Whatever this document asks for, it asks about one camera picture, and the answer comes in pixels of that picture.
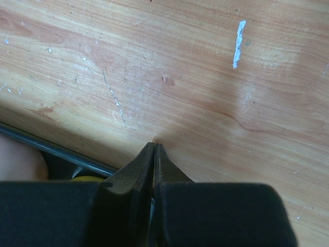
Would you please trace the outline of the yellow transparent cup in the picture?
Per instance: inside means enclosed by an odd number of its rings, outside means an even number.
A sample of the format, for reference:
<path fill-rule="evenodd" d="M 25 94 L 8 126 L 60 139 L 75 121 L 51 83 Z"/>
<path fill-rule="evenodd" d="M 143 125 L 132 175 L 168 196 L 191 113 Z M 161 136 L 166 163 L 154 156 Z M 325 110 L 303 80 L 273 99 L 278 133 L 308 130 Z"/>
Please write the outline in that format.
<path fill-rule="evenodd" d="M 75 177 L 73 179 L 71 179 L 71 181 L 75 181 L 75 182 L 103 182 L 104 179 L 103 178 L 99 178 L 99 177 L 95 177 L 95 176 L 80 176 L 80 177 Z"/>

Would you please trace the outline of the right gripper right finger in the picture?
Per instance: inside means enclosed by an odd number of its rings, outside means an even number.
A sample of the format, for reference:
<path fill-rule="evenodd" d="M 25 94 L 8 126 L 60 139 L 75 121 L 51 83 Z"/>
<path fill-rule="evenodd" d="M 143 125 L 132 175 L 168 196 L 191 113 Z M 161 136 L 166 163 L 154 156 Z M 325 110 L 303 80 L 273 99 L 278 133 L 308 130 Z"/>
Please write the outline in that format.
<path fill-rule="evenodd" d="M 165 237 L 165 189 L 193 181 L 184 174 L 169 158 L 163 144 L 156 144 L 154 151 L 154 214 L 153 242 L 166 246 Z"/>

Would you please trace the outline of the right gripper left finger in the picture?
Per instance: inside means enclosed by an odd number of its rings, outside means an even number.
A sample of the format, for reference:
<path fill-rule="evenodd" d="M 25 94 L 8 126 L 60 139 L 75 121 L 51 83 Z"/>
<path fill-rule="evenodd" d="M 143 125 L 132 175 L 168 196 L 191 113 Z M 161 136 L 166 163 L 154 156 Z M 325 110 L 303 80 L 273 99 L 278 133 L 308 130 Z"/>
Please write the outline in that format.
<path fill-rule="evenodd" d="M 105 180 L 102 202 L 106 246 L 147 246 L 153 193 L 154 143 Z"/>

